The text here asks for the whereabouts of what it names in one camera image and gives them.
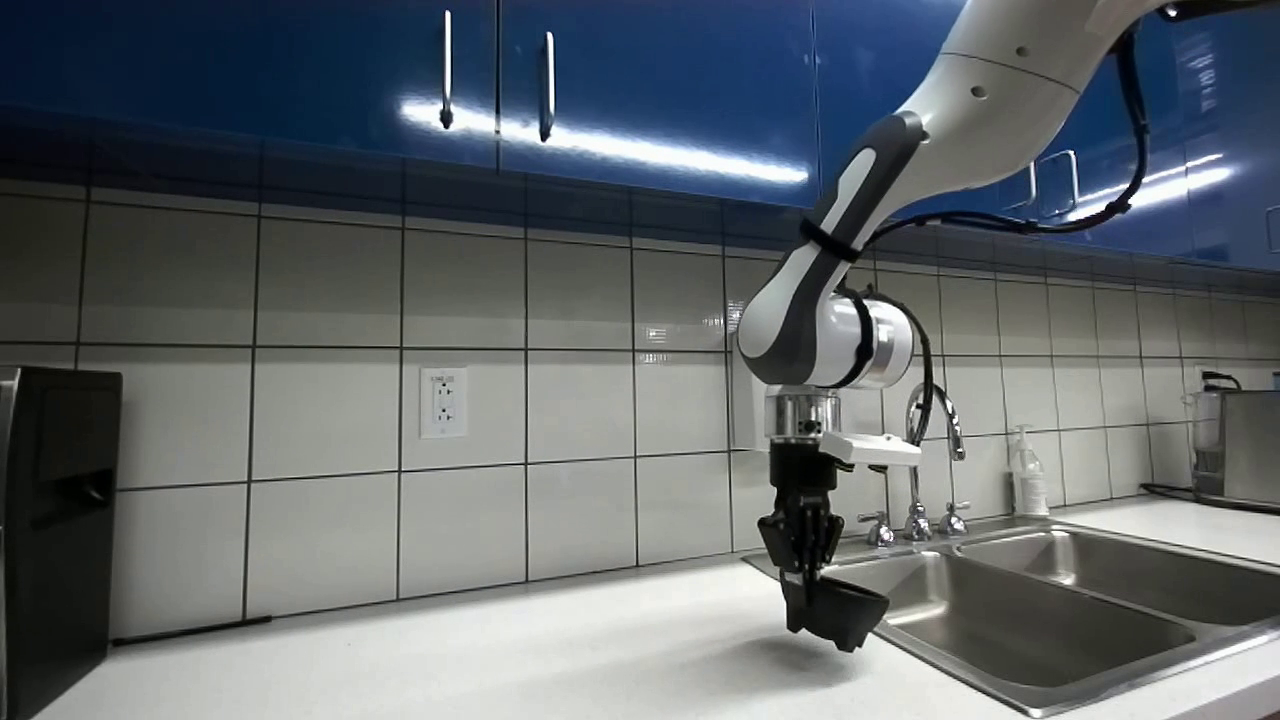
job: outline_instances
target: soap dispenser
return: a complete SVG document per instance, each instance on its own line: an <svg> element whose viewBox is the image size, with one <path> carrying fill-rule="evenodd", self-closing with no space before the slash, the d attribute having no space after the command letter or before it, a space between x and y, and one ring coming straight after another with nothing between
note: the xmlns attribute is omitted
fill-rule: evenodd
<svg viewBox="0 0 1280 720"><path fill-rule="evenodd" d="M1011 515L1050 515L1040 455L1030 446L1030 428L1018 428L1007 455L1011 455Z"/></svg>

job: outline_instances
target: black appliance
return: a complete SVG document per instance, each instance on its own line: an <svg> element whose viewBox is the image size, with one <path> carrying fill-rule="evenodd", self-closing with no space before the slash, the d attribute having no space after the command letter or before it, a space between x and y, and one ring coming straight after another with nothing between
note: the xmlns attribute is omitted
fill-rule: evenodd
<svg viewBox="0 0 1280 720"><path fill-rule="evenodd" d="M0 718L109 658L121 376L0 367Z"/></svg>

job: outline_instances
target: black cable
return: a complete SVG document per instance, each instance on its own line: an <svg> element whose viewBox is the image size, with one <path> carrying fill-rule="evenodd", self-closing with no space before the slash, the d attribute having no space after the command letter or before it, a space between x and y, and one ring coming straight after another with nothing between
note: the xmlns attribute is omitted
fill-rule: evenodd
<svg viewBox="0 0 1280 720"><path fill-rule="evenodd" d="M1133 145L1137 145L1133 175L1128 175L1124 192L1114 203L1104 203L1094 215L1068 219L1068 225L1033 225L1033 219L993 215L993 214L906 215L895 225L886 225L866 245L866 251L879 235L891 235L899 227L930 227L930 225L983 227L983 232L1011 232L1011 235L1065 235L1065 232L1087 232L1087 227L1100 227L1100 225L1124 215L1133 210L1133 195L1146 187L1146 175L1149 175L1149 101L1146 101L1146 84L1141 84L1141 71L1137 71L1137 36L1133 36L1133 27L1116 41L1114 55L1116 55L1121 97L1124 97L1124 114L1128 114L1128 129L1133 129Z"/></svg>
<svg viewBox="0 0 1280 720"><path fill-rule="evenodd" d="M916 318L910 303L886 295L878 285L868 285L866 295L899 309L899 311L911 320L916 336L919 336L919 356L924 356L919 446L924 446L924 435L930 435L930 416L932 416L932 346L930 346L930 331L924 331L919 318Z"/></svg>

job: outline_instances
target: stainless steel sink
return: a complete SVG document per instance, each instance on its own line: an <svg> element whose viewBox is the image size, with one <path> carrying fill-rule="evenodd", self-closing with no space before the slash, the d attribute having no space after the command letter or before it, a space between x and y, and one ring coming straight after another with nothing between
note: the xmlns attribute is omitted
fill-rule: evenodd
<svg viewBox="0 0 1280 720"><path fill-rule="evenodd" d="M965 558L1196 626L1257 626L1280 615L1280 576L1273 574L1114 538L1045 529L970 543Z"/></svg>
<svg viewBox="0 0 1280 720"><path fill-rule="evenodd" d="M1196 669L1280 630L1280 576L1075 529L848 562L887 645L1045 718Z"/></svg>

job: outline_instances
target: white countertop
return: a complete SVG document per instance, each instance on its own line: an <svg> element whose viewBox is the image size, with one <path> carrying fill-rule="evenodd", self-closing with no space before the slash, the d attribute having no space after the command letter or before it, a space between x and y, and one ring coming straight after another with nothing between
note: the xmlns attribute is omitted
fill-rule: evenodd
<svg viewBox="0 0 1280 720"><path fill-rule="evenodd" d="M1065 515L1280 563L1280 515L1124 505ZM1073 718L1176 718L1280 677L1280 640ZM121 649L39 720L1018 718L879 645L784 634L736 562L504 588Z"/></svg>

